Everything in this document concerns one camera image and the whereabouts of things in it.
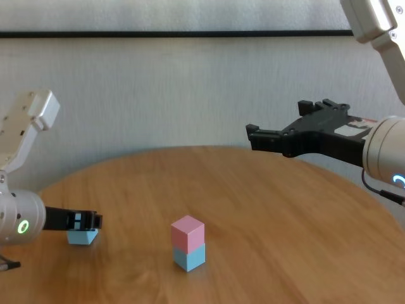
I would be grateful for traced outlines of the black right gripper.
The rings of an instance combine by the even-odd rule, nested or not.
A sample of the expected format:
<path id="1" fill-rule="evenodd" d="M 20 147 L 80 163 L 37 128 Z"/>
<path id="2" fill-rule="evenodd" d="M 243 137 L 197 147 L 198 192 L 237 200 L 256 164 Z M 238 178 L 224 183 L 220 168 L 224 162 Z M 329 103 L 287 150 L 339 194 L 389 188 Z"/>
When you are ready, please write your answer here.
<path id="1" fill-rule="evenodd" d="M 358 167 L 363 166 L 365 139 L 375 120 L 348 114 L 349 105 L 330 99 L 297 103 L 299 120 L 285 128 L 263 130 L 246 125 L 247 138 L 254 151 L 278 153 L 286 157 L 321 154 Z"/>

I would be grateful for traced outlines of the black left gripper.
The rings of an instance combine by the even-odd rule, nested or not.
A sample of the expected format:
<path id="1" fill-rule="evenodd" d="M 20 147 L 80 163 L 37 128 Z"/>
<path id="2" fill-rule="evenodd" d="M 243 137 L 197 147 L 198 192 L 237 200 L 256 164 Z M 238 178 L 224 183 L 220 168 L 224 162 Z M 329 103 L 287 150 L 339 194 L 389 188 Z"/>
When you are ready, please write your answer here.
<path id="1" fill-rule="evenodd" d="M 46 207 L 45 231 L 69 231 L 101 229 L 103 216 L 92 210 L 72 211 L 62 208 Z"/>

